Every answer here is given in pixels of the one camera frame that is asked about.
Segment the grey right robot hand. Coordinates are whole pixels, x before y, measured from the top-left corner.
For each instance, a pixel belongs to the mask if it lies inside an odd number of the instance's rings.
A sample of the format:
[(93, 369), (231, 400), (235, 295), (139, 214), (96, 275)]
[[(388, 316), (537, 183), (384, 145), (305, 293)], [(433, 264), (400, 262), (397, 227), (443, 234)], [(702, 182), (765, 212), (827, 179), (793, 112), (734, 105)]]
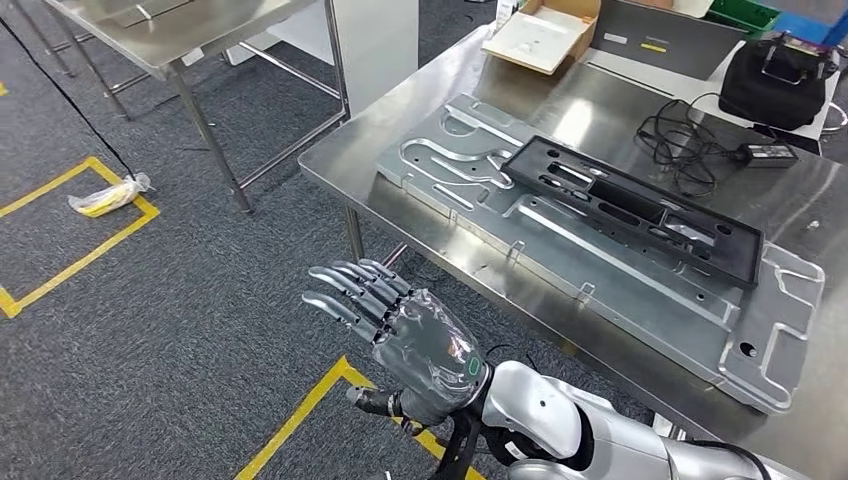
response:
[(441, 424), (483, 392), (490, 368), (473, 333), (428, 289), (415, 288), (382, 263), (336, 260), (312, 266), (310, 277), (344, 296), (306, 291), (302, 300), (357, 334), (398, 390), (351, 387), (360, 410), (410, 422), (414, 430)]

